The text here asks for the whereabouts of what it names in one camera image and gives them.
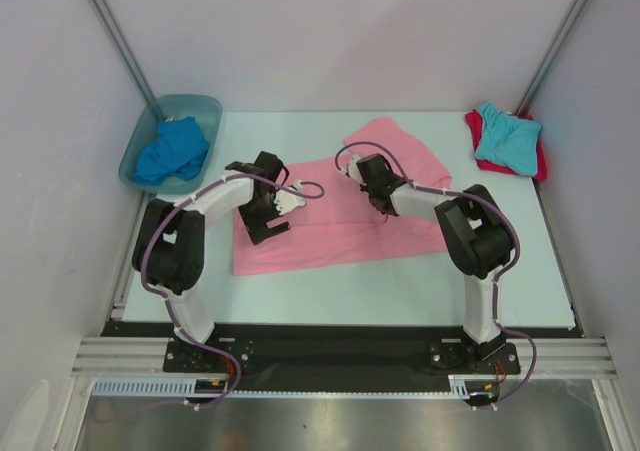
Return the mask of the pink t shirt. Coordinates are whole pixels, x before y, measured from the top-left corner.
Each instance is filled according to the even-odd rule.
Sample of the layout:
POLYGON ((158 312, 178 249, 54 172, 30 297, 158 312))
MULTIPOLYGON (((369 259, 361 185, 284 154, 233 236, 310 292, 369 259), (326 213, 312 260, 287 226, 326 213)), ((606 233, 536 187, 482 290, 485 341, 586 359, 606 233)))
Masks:
MULTIPOLYGON (((373 119, 344 139, 345 144, 356 141, 371 141, 389 149, 419 184, 442 188, 452 183, 436 155, 392 118, 373 119)), ((288 221, 291 229, 259 245, 251 243, 240 215, 234 212, 234 276, 446 252, 436 222, 379 213, 359 185, 339 173, 334 158, 292 164, 289 170, 292 176, 287 184, 309 178, 325 188, 325 196, 276 220, 277 224, 288 221)))

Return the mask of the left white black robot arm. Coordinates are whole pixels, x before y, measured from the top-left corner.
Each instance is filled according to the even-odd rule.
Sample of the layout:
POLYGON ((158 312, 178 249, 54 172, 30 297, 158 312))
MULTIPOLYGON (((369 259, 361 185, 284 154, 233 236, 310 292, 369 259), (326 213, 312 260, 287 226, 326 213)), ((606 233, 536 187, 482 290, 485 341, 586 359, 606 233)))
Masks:
POLYGON ((252 163, 235 161, 209 185, 170 202, 155 198, 145 209, 134 246, 133 268, 143 288, 159 296, 180 339, 189 342, 186 358, 197 369, 214 368, 221 347, 209 339, 213 312, 197 282, 205 267, 207 227, 236 210, 241 230, 252 245, 287 232, 288 222, 270 222, 302 205, 276 183, 289 170, 274 154, 262 151, 252 163))

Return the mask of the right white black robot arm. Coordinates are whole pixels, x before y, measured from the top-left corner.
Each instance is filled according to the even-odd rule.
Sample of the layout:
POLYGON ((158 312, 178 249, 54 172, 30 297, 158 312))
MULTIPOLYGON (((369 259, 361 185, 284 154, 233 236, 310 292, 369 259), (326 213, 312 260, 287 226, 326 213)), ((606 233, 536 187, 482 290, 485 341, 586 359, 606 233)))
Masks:
POLYGON ((451 261, 464 275, 467 342, 461 359, 473 372, 486 371, 505 343, 499 323, 500 277, 520 250, 512 224, 487 188, 476 184, 453 191, 420 185, 395 173, 381 154, 353 156, 345 174, 380 213, 438 224, 451 261))

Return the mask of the blue crumpled t shirt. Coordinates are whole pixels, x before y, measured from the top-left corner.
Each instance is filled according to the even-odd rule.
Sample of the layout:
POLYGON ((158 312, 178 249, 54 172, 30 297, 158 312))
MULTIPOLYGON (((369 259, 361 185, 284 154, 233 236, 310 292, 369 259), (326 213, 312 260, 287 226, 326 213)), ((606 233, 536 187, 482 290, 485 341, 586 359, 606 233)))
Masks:
POLYGON ((194 117, 163 121, 156 127, 157 138, 139 153, 133 181, 159 186, 167 178, 188 181, 201 171, 210 148, 194 117))

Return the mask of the teal plastic bin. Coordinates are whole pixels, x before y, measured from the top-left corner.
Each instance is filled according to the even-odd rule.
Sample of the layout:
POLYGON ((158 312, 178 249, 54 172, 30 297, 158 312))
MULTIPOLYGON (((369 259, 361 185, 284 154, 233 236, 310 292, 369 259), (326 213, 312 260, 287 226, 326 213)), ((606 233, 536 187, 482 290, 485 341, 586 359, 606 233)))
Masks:
POLYGON ((131 135, 118 174, 134 188, 182 195, 204 181, 222 118, 213 97, 170 94, 147 106, 131 135))

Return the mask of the red folded t shirt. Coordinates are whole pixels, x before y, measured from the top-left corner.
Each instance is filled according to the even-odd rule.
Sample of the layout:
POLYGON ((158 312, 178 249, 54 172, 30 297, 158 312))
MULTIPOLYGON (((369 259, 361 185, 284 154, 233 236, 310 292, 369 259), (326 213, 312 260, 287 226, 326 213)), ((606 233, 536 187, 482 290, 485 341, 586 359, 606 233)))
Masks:
MULTIPOLYGON (((481 117, 480 113, 476 109, 473 109, 470 112, 467 112, 465 114, 464 120, 470 130, 472 149, 473 151, 476 151, 480 144, 482 134, 483 134, 483 125, 484 125, 483 118, 481 117)), ((544 149, 542 147, 541 141, 537 142, 536 158, 537 158, 537 173, 531 176, 531 179, 533 179, 534 181, 542 182, 547 179, 548 168, 547 168, 546 158, 545 158, 544 149)), ((475 158, 475 163, 476 163, 476 166, 482 171, 495 172, 500 174, 513 175, 513 176, 517 175, 517 173, 511 168, 501 166, 491 161, 475 158)))

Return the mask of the teal folded t shirt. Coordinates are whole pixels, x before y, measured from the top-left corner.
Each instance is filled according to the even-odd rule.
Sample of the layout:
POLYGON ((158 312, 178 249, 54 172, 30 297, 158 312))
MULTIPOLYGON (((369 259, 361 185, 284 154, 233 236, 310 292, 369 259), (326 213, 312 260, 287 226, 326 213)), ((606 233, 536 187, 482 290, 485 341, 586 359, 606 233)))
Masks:
POLYGON ((499 110, 493 103, 476 109, 483 118, 483 134, 475 157, 509 167, 518 175, 537 173, 536 146, 542 126, 499 110))

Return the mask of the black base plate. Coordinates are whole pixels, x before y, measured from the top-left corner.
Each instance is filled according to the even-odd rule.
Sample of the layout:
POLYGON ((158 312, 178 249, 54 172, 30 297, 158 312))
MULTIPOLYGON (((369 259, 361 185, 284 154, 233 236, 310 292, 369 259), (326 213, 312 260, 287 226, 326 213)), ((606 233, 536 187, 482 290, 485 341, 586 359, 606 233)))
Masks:
POLYGON ((239 390, 259 392, 412 393, 446 389, 450 374, 484 380, 514 376, 538 346, 582 338, 577 327, 519 328, 481 357, 459 326, 220 324, 203 350, 179 339, 169 323, 108 322, 102 335, 146 338, 160 346, 165 373, 222 374, 240 365, 239 390))

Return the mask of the front aluminium rail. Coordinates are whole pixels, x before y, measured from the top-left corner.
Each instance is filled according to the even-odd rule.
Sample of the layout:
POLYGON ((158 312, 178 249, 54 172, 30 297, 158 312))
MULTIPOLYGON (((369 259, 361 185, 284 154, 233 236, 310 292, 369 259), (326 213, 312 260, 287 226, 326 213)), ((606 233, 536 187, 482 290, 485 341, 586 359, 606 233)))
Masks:
MULTIPOLYGON (((74 377, 182 377, 212 376, 211 370, 192 371, 177 365, 168 351, 170 338, 94 337, 82 340, 72 364, 74 377)), ((535 379, 614 379, 617 372, 604 339, 544 338, 535 341, 533 352, 525 339, 512 343, 527 371, 533 357, 535 379)))

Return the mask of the right aluminium corner post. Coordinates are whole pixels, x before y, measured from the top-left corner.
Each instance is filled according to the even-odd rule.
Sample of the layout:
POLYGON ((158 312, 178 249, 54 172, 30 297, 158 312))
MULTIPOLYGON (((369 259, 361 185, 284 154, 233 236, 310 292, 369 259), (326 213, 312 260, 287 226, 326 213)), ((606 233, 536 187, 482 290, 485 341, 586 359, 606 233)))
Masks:
POLYGON ((571 3, 564 14, 557 30, 555 31, 542 60, 537 66, 532 78, 529 81, 521 99, 515 108, 517 116, 527 115, 541 91, 546 79, 569 42, 572 33, 577 28, 579 21, 587 10, 591 0, 571 0, 571 3))

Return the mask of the aluminium corner post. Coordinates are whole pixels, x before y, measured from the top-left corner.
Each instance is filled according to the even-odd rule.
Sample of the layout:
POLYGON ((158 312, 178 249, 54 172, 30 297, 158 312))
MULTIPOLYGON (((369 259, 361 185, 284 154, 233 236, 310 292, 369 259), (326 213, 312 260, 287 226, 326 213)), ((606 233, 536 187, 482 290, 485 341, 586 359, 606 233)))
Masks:
POLYGON ((542 60, 537 66, 532 78, 529 81, 521 99, 515 108, 517 116, 527 115, 541 91, 546 79, 569 42, 572 33, 577 28, 579 21, 587 10, 591 0, 571 0, 571 3, 564 14, 557 30, 555 31, 542 60))
POLYGON ((87 0, 109 40, 115 47, 122 64, 132 79, 139 94, 147 105, 153 105, 157 99, 136 58, 118 19, 108 0, 87 0))

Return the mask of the left aluminium corner post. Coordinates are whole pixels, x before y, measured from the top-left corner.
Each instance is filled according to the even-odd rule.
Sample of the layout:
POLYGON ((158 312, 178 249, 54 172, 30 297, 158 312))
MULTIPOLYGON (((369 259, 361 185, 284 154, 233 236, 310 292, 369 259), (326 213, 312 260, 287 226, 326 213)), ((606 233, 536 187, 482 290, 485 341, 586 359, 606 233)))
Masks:
POLYGON ((132 79, 139 94, 147 105, 153 105, 157 99, 136 58, 118 19, 108 0, 87 0, 109 40, 115 47, 122 64, 132 79))

